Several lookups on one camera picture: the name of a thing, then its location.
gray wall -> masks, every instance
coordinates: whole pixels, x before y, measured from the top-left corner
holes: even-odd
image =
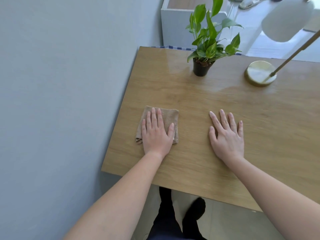
[[[163,0],[0,0],[0,239],[60,239],[119,177],[100,167]]]

hand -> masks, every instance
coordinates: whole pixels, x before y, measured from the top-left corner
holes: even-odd
[[[216,137],[213,126],[209,128],[209,137],[214,153],[225,163],[244,156],[245,142],[243,140],[243,123],[239,121],[238,130],[232,113],[229,113],[230,125],[227,121],[226,114],[221,109],[221,124],[216,115],[210,111],[210,117],[218,131]]]
[[[154,153],[161,157],[161,160],[169,153],[174,140],[174,123],[169,127],[168,135],[163,124],[161,109],[157,110],[158,120],[156,117],[156,110],[151,109],[146,114],[146,120],[142,120],[142,143],[145,154]]]

brown cloth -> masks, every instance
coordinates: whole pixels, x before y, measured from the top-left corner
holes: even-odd
[[[138,144],[142,143],[142,131],[141,131],[142,120],[143,119],[147,120],[147,112],[148,111],[151,112],[151,109],[152,109],[152,107],[146,106],[144,108],[143,113],[142,113],[142,116],[141,116],[141,119],[139,122],[139,126],[137,129],[137,135],[136,135],[136,142]],[[167,134],[168,134],[169,126],[171,125],[171,123],[174,123],[173,144],[176,144],[176,143],[178,143],[178,115],[179,115],[179,111],[176,109],[164,109],[164,108],[160,108],[160,109],[162,112],[164,129]]]

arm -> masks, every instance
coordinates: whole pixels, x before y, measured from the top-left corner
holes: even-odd
[[[218,131],[211,126],[212,148],[245,185],[269,220],[287,240],[318,239],[320,236],[320,205],[286,186],[244,159],[242,121],[237,125],[232,113],[230,124],[223,110],[221,123],[214,113],[210,117]]]
[[[138,224],[151,182],[169,153],[174,137],[174,124],[165,132],[162,113],[158,120],[152,109],[142,121],[142,141],[145,156],[108,190],[78,220],[65,240],[124,239],[129,240]]]

finger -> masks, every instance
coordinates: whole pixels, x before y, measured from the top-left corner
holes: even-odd
[[[239,121],[238,124],[238,135],[243,138],[243,122],[242,120]]]
[[[213,126],[209,127],[209,138],[211,143],[215,143],[217,141],[216,132]]]
[[[158,109],[157,113],[158,113],[158,127],[161,128],[161,129],[164,129],[165,125],[163,124],[163,118],[162,118],[161,109]]]
[[[144,135],[146,135],[147,134],[147,128],[146,128],[146,120],[145,119],[143,119],[142,120],[142,135],[144,136]]]
[[[223,127],[225,130],[230,129],[230,126],[229,126],[229,123],[228,123],[226,114],[224,113],[223,109],[220,109],[220,117],[221,117],[222,127]]]
[[[216,115],[212,111],[210,111],[209,115],[210,115],[212,122],[213,122],[213,125],[216,127],[218,133],[224,131],[224,129],[223,129],[222,125],[220,124]]]
[[[168,136],[173,140],[174,139],[174,123],[171,123],[168,130]]]
[[[158,127],[158,122],[157,122],[157,116],[156,116],[156,110],[155,108],[151,109],[151,123],[152,123],[152,128]]]
[[[229,121],[230,121],[230,129],[234,132],[234,133],[238,133],[237,132],[237,125],[236,125],[236,122],[235,122],[235,118],[233,117],[233,114],[232,113],[228,113],[228,116],[229,116]]]
[[[146,113],[146,129],[147,131],[152,129],[150,111]]]

